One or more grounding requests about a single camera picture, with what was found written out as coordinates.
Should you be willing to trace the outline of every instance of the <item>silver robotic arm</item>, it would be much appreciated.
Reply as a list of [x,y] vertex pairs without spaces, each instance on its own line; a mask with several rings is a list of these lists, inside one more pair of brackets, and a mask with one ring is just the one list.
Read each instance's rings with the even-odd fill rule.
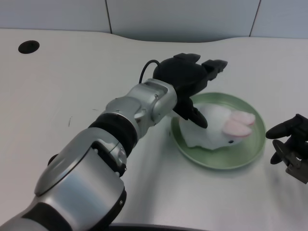
[[125,203],[120,176],[126,170],[127,156],[176,103],[174,88],[157,79],[138,84],[126,96],[111,101],[90,128],[74,137],[48,165],[31,205],[0,230],[106,228]]

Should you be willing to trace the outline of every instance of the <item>white plush rabbit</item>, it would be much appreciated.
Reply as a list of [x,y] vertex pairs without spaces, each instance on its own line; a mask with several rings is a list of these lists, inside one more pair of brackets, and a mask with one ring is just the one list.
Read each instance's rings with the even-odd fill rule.
[[180,118],[180,130],[188,147],[201,146],[214,150],[238,144],[252,133],[248,126],[254,124],[254,114],[211,103],[194,106],[204,115],[208,127],[201,128],[190,120]]

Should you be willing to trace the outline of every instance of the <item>black cable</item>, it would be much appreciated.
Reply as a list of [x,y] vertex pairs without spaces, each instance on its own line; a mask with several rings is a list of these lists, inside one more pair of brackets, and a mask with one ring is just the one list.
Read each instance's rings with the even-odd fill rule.
[[142,78],[143,78],[143,74],[144,74],[144,72],[145,72],[145,69],[148,67],[148,65],[150,65],[151,63],[156,63],[157,64],[157,66],[158,66],[158,70],[160,71],[160,63],[157,61],[157,60],[150,60],[150,61],[148,61],[147,63],[146,63],[146,65],[144,66],[144,68],[142,69],[142,71],[141,71],[141,75],[140,75],[140,78],[139,78],[139,83],[141,83],[142,82]]

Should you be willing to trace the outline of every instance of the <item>green plate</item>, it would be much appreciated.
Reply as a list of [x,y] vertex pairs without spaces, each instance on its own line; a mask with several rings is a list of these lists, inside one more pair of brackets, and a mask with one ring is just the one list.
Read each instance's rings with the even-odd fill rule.
[[265,146],[265,125],[260,114],[245,101],[224,93],[205,93],[191,97],[194,103],[215,103],[231,109],[252,113],[256,116],[253,133],[241,143],[230,147],[208,150],[201,147],[187,147],[182,137],[179,119],[171,121],[171,133],[179,150],[190,160],[214,169],[234,169],[254,161],[263,154]]

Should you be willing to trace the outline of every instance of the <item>wall seam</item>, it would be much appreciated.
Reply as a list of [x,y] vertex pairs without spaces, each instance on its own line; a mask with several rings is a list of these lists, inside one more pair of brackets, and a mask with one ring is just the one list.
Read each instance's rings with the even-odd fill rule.
[[256,11],[256,15],[255,15],[254,22],[252,23],[252,27],[251,27],[251,30],[250,30],[250,33],[249,33],[249,37],[251,37],[251,33],[252,33],[252,30],[253,30],[254,25],[255,25],[255,22],[256,22],[256,18],[257,18],[257,14],[258,14],[258,12],[259,12],[259,8],[260,8],[261,2],[262,2],[262,0],[259,1],[259,5],[258,5],[257,11]]
[[112,28],[111,28],[111,23],[110,23],[110,16],[109,16],[109,10],[108,10],[107,0],[105,0],[105,4],[106,4],[106,10],[107,10],[107,16],[108,16],[110,34],[112,34]]

